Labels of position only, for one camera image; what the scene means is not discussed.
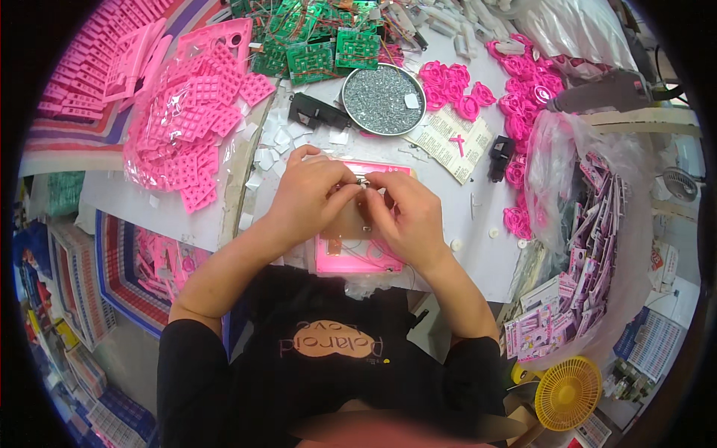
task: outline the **black component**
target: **black component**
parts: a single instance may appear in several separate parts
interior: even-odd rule
[[[493,142],[493,147],[488,152],[490,156],[490,169],[488,169],[488,178],[491,182],[501,182],[505,176],[505,167],[513,155],[513,149],[516,147],[516,141],[512,138],[499,135]]]
[[[339,129],[351,126],[351,119],[346,112],[301,92],[296,93],[291,100],[289,118],[311,129],[316,129],[320,123]]]
[[[426,39],[423,38],[421,33],[416,31],[416,34],[413,35],[413,38],[416,39],[416,43],[421,47],[423,51],[426,51],[428,49],[428,42],[426,42]]]
[[[419,314],[418,316],[416,316],[416,320],[413,321],[413,325],[411,325],[411,330],[413,330],[414,328],[416,328],[416,326],[417,326],[418,324],[420,324],[421,321],[422,321],[426,316],[428,316],[428,310],[423,310],[423,311],[421,311],[421,314]]]

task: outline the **plastic bag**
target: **plastic bag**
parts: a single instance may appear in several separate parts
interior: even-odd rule
[[[556,209],[561,194],[570,191],[575,151],[581,156],[593,151],[603,156],[610,171],[622,177],[630,189],[625,204],[625,217],[617,233],[615,272],[607,295],[607,311],[603,318],[581,338],[560,349],[521,365],[532,371],[542,371],[571,356],[583,355],[596,363],[604,360],[619,340],[625,324],[639,313],[650,293],[647,278],[652,249],[652,204],[650,187],[655,176],[654,160],[637,142],[634,134],[601,135],[577,115],[541,112],[533,128],[529,146],[526,178],[526,199],[531,214],[531,226],[544,244],[543,238],[556,243],[556,229],[534,223],[537,206],[545,210],[543,224]],[[559,168],[565,171],[559,176]]]
[[[520,11],[516,20],[543,55],[564,54],[637,71],[625,33],[606,0],[541,0]],[[598,74],[591,64],[560,66],[568,75],[585,79]]]

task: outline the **round metal tray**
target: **round metal tray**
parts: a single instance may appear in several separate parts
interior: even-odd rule
[[[393,68],[395,68],[396,70],[399,70],[399,71],[400,71],[410,82],[412,82],[413,85],[416,87],[416,91],[418,91],[418,94],[421,95],[421,102],[422,102],[422,104],[423,104],[423,106],[422,106],[422,108],[421,108],[421,118],[416,122],[416,124],[414,124],[410,129],[405,130],[405,131],[400,132],[400,133],[395,133],[395,134],[380,133],[380,132],[376,132],[375,130],[369,129],[369,128],[367,128],[366,126],[362,125],[361,122],[358,121],[358,120],[356,119],[356,117],[353,116],[353,114],[351,113],[351,111],[346,107],[346,104],[345,104],[345,103],[343,103],[343,107],[346,109],[346,113],[348,113],[348,116],[351,117],[351,119],[352,119],[359,127],[363,128],[363,129],[365,129],[365,130],[367,130],[368,132],[370,132],[370,133],[372,133],[372,134],[384,135],[384,136],[386,136],[386,137],[392,137],[392,136],[394,136],[394,135],[404,135],[405,133],[408,133],[408,132],[411,132],[412,130],[414,130],[414,129],[416,128],[416,126],[418,126],[419,123],[421,123],[421,121],[423,120],[423,117],[426,116],[426,93],[423,91],[423,87],[421,87],[421,83],[418,82],[418,80],[416,80],[416,78],[414,78],[413,75],[411,75],[410,73],[408,73],[406,70],[402,69],[401,67],[397,67],[396,65],[393,65],[393,64],[386,64],[386,63],[383,63],[383,62],[379,62],[379,65],[386,65],[386,66],[388,66],[388,67],[393,67]],[[358,72],[360,72],[360,71],[362,71],[362,70],[365,70],[365,69],[356,69],[356,70],[354,70],[353,72],[351,72],[351,73],[346,77],[346,80],[343,81],[343,86],[341,87],[341,102],[343,102],[343,94],[344,94],[344,91],[346,90],[346,84],[348,84],[348,81],[351,80],[351,78],[352,78],[356,73],[358,73]]]

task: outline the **white table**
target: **white table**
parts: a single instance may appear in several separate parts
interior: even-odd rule
[[[439,60],[449,66],[454,62],[467,65],[471,75],[471,86],[475,81],[481,81],[493,91],[495,97],[505,95],[505,81],[509,76],[485,48],[480,49],[480,56],[477,59],[469,61],[455,54],[452,40],[448,37],[426,27],[420,31],[429,42],[428,50],[420,55],[421,62]],[[343,79],[317,82],[310,85],[305,94],[332,104],[342,84]],[[280,87],[272,108],[288,107],[290,94],[291,92]],[[497,105],[482,108],[480,116],[485,119],[494,134],[505,135],[504,117]],[[455,253],[457,260],[488,301],[510,302],[508,288],[520,249],[517,246],[518,239],[509,234],[503,226],[503,209],[514,206],[516,191],[506,182],[493,184],[488,180],[490,158],[487,154],[478,161],[471,176],[473,181],[460,185],[436,160],[429,159],[424,162],[409,153],[399,151],[399,148],[408,150],[410,147],[410,144],[402,138],[365,138],[359,135],[357,129],[352,129],[349,131],[348,143],[340,146],[328,142],[329,131],[328,126],[322,125],[313,134],[307,135],[309,143],[337,158],[348,156],[359,160],[391,162],[414,168],[418,179],[442,200],[445,241],[450,243],[453,239],[460,239],[463,242],[463,248]],[[287,151],[282,155],[284,161],[289,153],[290,151]],[[256,191],[246,190],[242,208],[243,212],[254,215],[255,219],[267,212],[279,184],[279,177],[274,171],[263,173],[260,168],[257,170],[264,180]],[[474,195],[475,203],[480,204],[475,208],[475,220],[471,219],[471,193]],[[499,230],[499,235],[493,239],[488,236],[488,231],[492,228]],[[297,267],[305,267],[303,256],[304,252],[300,247],[286,255],[285,262]],[[429,290],[422,279],[414,278],[411,269],[404,270],[390,284],[415,290]]]

